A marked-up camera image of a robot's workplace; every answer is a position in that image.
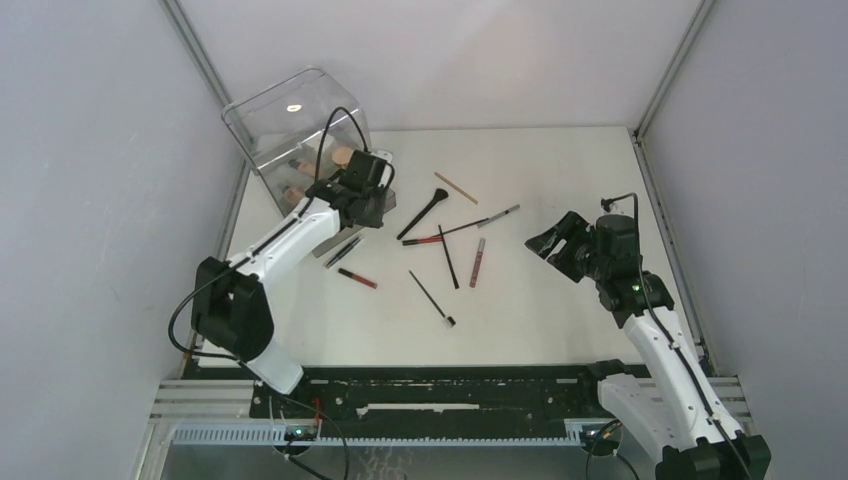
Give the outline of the small foundation bottle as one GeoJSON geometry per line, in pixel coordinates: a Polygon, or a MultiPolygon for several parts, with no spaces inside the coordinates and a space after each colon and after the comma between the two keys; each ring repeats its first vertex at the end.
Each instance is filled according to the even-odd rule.
{"type": "Polygon", "coordinates": [[[304,192],[295,187],[287,187],[282,193],[282,199],[290,205],[297,205],[304,198],[304,192]]]}

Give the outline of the orange lip gloss tube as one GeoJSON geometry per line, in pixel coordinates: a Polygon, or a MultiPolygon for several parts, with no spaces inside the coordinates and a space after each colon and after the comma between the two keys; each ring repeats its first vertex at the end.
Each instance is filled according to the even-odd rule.
{"type": "Polygon", "coordinates": [[[339,268],[339,269],[337,270],[337,272],[338,272],[340,275],[343,275],[343,276],[345,276],[346,278],[349,278],[349,279],[351,279],[351,280],[353,280],[353,281],[355,281],[355,282],[358,282],[358,283],[360,283],[360,284],[362,284],[362,285],[365,285],[365,286],[367,286],[367,287],[369,287],[369,288],[376,289],[376,288],[378,287],[378,284],[377,284],[376,282],[374,282],[374,281],[372,281],[372,280],[370,280],[370,279],[367,279],[367,278],[365,278],[365,277],[363,277],[363,276],[361,276],[361,275],[359,275],[359,274],[357,274],[357,273],[354,273],[354,272],[352,272],[352,271],[350,271],[350,270],[347,270],[347,269],[344,269],[344,268],[339,268]]]}

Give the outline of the clear acrylic organizer box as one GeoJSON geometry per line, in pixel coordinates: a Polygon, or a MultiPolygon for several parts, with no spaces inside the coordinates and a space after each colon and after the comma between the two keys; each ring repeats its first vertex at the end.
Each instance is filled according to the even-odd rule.
{"type": "MultiPolygon", "coordinates": [[[[282,220],[296,207],[282,199],[287,187],[305,194],[317,180],[342,169],[331,160],[334,150],[342,146],[371,153],[378,150],[371,144],[366,115],[359,102],[319,68],[307,68],[227,105],[222,119],[259,175],[282,220]],[[318,172],[314,177],[299,172],[293,165],[295,160],[314,163],[318,172]]],[[[394,198],[391,184],[385,214],[394,198]]],[[[347,231],[361,229],[373,228],[345,229],[316,249],[347,231]]]]}

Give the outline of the black brow brush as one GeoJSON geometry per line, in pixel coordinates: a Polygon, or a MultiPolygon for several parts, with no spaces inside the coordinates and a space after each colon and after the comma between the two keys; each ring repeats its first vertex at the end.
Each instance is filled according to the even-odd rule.
{"type": "Polygon", "coordinates": [[[438,304],[438,302],[435,300],[435,298],[434,298],[434,297],[431,295],[431,293],[430,293],[430,292],[426,289],[426,287],[423,285],[423,283],[419,280],[419,278],[415,275],[415,273],[414,273],[412,270],[409,270],[409,271],[408,271],[408,273],[409,273],[409,275],[411,276],[411,278],[414,280],[414,282],[416,283],[416,285],[419,287],[419,289],[420,289],[420,290],[423,292],[423,294],[426,296],[426,298],[428,299],[428,301],[430,302],[430,304],[431,304],[431,305],[435,308],[435,310],[438,312],[438,314],[440,315],[440,317],[442,318],[442,320],[443,320],[443,322],[446,324],[446,326],[447,326],[448,328],[454,328],[454,327],[456,326],[456,321],[455,321],[455,319],[454,319],[452,316],[448,315],[448,314],[447,314],[447,313],[446,313],[446,312],[445,312],[445,311],[441,308],[441,306],[438,304]]]}

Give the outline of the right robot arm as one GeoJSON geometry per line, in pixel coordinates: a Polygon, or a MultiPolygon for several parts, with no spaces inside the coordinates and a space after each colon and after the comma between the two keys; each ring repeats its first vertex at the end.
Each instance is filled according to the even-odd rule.
{"type": "Polygon", "coordinates": [[[525,245],[573,282],[594,282],[662,399],[649,399],[621,371],[578,388],[584,412],[611,413],[649,454],[657,479],[764,478],[771,451],[744,432],[699,368],[667,287],[643,267],[637,217],[608,213],[589,224],[570,211],[525,245]]]}

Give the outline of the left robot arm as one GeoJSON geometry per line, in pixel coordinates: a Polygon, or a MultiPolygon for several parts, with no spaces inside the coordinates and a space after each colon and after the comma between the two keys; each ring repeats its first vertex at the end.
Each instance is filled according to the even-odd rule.
{"type": "Polygon", "coordinates": [[[313,183],[294,210],[245,251],[209,257],[196,272],[191,326],[273,389],[290,417],[311,407],[302,365],[276,340],[268,293],[322,243],[353,227],[379,229],[396,169],[392,156],[355,150],[347,165],[313,183]]]}

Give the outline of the dark eyeliner pen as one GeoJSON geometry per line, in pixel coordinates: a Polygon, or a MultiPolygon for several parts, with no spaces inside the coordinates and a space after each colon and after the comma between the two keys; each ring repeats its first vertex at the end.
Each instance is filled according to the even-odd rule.
{"type": "Polygon", "coordinates": [[[346,243],[342,248],[340,248],[325,264],[324,267],[326,269],[330,269],[336,263],[338,263],[341,259],[343,259],[347,254],[349,254],[362,240],[361,236],[356,236],[351,239],[348,243],[346,243]]]}

